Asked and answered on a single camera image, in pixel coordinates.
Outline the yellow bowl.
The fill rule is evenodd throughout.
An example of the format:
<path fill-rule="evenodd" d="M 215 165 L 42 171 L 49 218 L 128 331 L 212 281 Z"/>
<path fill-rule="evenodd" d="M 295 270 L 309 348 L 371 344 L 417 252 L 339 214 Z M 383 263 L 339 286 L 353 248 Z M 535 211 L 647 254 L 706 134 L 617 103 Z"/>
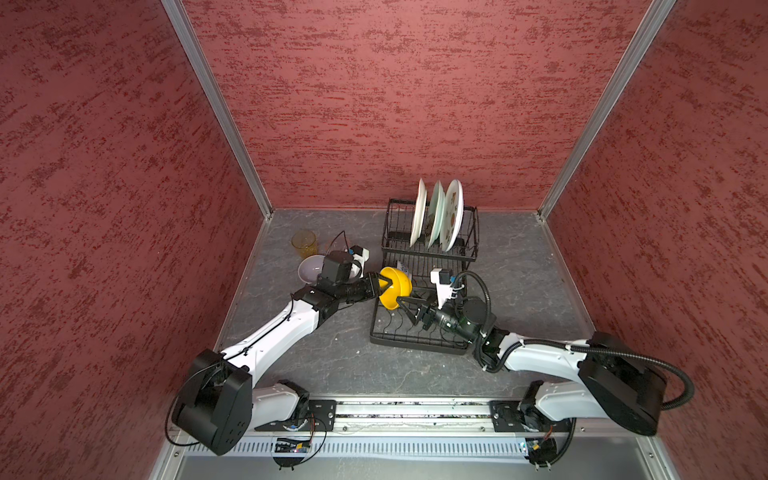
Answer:
<path fill-rule="evenodd" d="M 411 295 L 412 282 L 406 273 L 393 267 L 384 267 L 379 273 L 382 273 L 393 280 L 393 286 L 391 287 L 392 298 L 390 300 L 381 299 L 380 302 L 387 310 L 396 310 L 399 308 L 396 299 L 399 296 Z"/>

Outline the pale pink bowl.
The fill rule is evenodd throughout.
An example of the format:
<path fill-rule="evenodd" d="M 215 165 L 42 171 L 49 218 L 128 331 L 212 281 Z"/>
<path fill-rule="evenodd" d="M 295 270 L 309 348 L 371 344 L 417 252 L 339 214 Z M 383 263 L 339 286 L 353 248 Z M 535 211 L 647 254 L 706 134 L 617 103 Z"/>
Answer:
<path fill-rule="evenodd" d="M 315 284 L 322 273 L 324 260 L 325 256 L 321 254 L 303 259 L 297 270 L 299 279 L 305 284 Z"/>

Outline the amber transparent cup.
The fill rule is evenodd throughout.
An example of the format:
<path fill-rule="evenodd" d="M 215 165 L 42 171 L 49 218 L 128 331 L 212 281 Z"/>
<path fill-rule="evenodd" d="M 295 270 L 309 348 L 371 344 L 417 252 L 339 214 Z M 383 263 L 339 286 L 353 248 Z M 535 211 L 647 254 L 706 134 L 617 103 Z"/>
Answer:
<path fill-rule="evenodd" d="M 302 259 L 318 254 L 317 236 L 311 230 L 297 231 L 291 238 L 291 245 Z"/>

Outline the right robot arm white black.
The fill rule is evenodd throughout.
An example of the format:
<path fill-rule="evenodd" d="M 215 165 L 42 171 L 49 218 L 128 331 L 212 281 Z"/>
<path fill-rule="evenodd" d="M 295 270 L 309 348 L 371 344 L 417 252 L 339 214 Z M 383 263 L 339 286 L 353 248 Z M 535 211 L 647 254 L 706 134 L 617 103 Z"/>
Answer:
<path fill-rule="evenodd" d="M 518 401 L 514 419 L 530 431 L 561 421 L 610 419 L 634 434 L 653 436 L 662 412 L 679 406 L 665 400 L 666 372 L 675 367 L 637 354 L 617 338 L 596 332 L 589 339 L 558 341 L 521 336 L 496 327 L 487 301 L 471 297 L 437 305 L 400 297 L 413 323 L 438 326 L 468 341 L 487 373 L 503 370 L 550 376 L 535 380 Z"/>

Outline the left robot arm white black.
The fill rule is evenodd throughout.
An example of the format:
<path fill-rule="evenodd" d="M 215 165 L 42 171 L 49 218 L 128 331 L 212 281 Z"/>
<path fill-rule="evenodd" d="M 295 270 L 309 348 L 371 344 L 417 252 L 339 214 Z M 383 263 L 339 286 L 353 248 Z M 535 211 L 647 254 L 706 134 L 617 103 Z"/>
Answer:
<path fill-rule="evenodd" d="M 299 340 L 313 333 L 340 304 L 397 294 L 401 282 L 368 273 L 353 282 L 306 285 L 293 293 L 283 311 L 239 343 L 215 352 L 206 349 L 192 362 L 166 422 L 217 455 L 229 452 L 250 429 L 294 416 L 306 395 L 290 382 L 257 388 L 263 374 Z"/>

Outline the middle pale green plate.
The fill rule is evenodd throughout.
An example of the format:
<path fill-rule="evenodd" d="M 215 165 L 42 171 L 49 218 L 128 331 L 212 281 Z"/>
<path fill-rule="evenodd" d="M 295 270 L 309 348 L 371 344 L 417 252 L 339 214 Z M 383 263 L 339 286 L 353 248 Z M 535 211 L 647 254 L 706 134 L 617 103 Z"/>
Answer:
<path fill-rule="evenodd" d="M 440 238 L 445 208 L 445 190 L 440 181 L 437 181 L 432 190 L 427 212 L 428 234 L 425 236 L 426 246 L 431 248 Z"/>

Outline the right white floral plate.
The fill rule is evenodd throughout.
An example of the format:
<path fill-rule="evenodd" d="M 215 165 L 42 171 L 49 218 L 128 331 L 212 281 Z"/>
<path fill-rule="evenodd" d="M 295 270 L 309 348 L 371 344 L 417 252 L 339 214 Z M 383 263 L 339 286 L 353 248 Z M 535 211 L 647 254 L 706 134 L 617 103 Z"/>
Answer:
<path fill-rule="evenodd" d="M 458 179 L 451 181 L 445 194 L 445 207 L 441 230 L 441 249 L 450 251 L 460 232 L 464 211 L 463 185 Z"/>

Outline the right circuit board connector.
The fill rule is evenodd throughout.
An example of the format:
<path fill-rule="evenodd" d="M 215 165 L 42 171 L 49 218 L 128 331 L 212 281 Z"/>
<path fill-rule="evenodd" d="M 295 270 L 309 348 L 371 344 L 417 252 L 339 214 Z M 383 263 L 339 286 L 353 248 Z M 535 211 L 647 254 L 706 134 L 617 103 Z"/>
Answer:
<path fill-rule="evenodd" d="M 527 439 L 525 458 L 536 469 L 551 467 L 558 457 L 558 446 L 554 438 Z"/>

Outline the circuit board connector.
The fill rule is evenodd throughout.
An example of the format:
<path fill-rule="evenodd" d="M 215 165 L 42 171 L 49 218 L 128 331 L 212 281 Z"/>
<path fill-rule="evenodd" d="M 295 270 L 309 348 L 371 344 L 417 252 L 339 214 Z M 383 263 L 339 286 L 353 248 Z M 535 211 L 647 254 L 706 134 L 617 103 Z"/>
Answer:
<path fill-rule="evenodd" d="M 310 439 L 278 438 L 272 452 L 272 460 L 280 468 L 293 470 L 309 459 L 313 452 Z"/>
<path fill-rule="evenodd" d="M 558 457 L 558 446 L 554 438 L 527 439 L 525 458 L 536 469 L 551 467 Z"/>

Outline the left circuit board connector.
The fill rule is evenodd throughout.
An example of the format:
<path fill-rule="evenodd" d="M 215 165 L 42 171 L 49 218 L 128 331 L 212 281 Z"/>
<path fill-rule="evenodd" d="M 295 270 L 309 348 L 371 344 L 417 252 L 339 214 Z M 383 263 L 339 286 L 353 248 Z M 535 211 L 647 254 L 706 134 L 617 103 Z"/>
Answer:
<path fill-rule="evenodd" d="M 293 470 L 309 459 L 313 452 L 310 439 L 278 438 L 272 452 L 272 460 L 280 468 Z"/>

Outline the right corner aluminium profile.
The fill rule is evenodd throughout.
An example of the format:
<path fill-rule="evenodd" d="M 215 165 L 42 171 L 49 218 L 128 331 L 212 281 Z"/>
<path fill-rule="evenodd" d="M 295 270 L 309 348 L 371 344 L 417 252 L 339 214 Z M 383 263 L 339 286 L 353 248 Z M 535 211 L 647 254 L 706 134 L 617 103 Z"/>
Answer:
<path fill-rule="evenodd" d="M 653 0 L 650 2 L 581 134 L 538 209 L 538 218 L 542 223 L 545 223 L 554 211 L 567 185 L 630 83 L 675 4 L 675 0 Z"/>

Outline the aluminium rail front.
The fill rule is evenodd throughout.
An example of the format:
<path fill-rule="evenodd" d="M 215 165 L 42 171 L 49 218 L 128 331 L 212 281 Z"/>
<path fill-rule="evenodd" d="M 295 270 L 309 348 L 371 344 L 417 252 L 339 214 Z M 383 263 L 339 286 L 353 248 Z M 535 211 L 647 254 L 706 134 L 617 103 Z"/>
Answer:
<path fill-rule="evenodd" d="M 237 442 L 255 427 L 273 421 L 287 420 L 300 402 L 310 397 L 274 393 L 262 395 L 238 407 L 233 417 L 223 424 L 226 438 Z M 493 428 L 489 402 L 493 399 L 473 398 L 339 398 L 324 399 L 338 402 L 332 431 L 356 432 L 363 428 L 389 428 L 397 432 L 425 429 L 459 429 L 481 431 L 487 424 Z M 570 426 L 578 418 L 598 419 L 596 403 L 577 399 L 578 410 L 558 413 L 551 420 L 569 420 Z"/>

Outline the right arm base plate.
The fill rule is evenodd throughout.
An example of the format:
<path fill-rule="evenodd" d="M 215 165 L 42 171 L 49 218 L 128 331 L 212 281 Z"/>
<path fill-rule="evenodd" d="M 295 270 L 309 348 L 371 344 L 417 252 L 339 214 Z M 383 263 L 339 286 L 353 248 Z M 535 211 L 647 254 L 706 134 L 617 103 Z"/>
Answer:
<path fill-rule="evenodd" d="M 497 433 L 567 433 L 570 429 L 569 420 L 551 420 L 533 404 L 521 401 L 492 400 L 489 409 Z"/>

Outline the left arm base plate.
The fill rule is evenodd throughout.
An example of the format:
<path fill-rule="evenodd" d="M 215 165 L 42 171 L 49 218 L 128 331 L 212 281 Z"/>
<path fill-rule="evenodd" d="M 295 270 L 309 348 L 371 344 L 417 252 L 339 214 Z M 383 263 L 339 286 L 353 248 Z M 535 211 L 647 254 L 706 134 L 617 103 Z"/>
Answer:
<path fill-rule="evenodd" d="M 294 413 L 284 421 L 273 421 L 254 428 L 254 431 L 268 432 L 309 432 L 312 426 L 322 431 L 334 428 L 336 400 L 309 399 L 302 401 Z"/>

